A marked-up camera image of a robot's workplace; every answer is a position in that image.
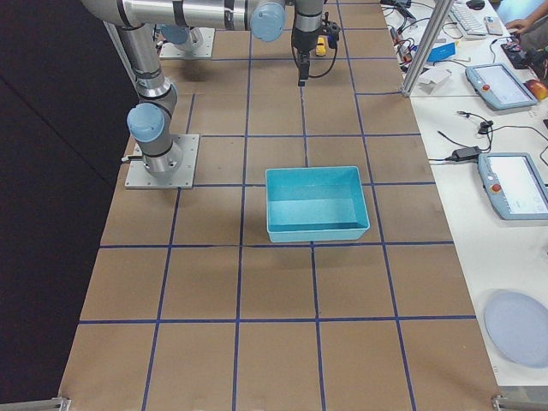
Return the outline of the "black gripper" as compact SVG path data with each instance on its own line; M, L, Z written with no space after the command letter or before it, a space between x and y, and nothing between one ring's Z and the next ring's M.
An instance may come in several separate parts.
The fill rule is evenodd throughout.
M311 32L300 30L298 27L293 27L291 34L292 47L297 50L297 68L299 71L298 86L305 86L309 78L310 69L310 51L317 44L319 29Z

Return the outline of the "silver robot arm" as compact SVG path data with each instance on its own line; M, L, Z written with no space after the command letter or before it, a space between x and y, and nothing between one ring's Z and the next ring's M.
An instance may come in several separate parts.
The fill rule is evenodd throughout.
M310 55L327 25L322 18L322 1L162 1L152 8L158 15L145 22L249 31L256 39L273 42L285 28L288 5L295 9L291 50L298 69L298 85L304 86L310 78Z
M191 33L198 28L249 30L274 40L285 26L285 1L85 1L83 5L116 30L120 54L140 103L127 117L128 129L141 151L143 168L152 176L172 176L181 167L182 149L170 135L177 91L164 76L151 26Z

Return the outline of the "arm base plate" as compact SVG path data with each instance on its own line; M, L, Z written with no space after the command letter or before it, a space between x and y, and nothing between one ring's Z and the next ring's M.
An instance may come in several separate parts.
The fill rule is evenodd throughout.
M170 151L159 158L146 156L134 143L134 152L122 160L129 164L127 189L191 189L199 151L199 134L172 134Z
M164 60L196 60L212 57L215 29L162 25L159 56Z

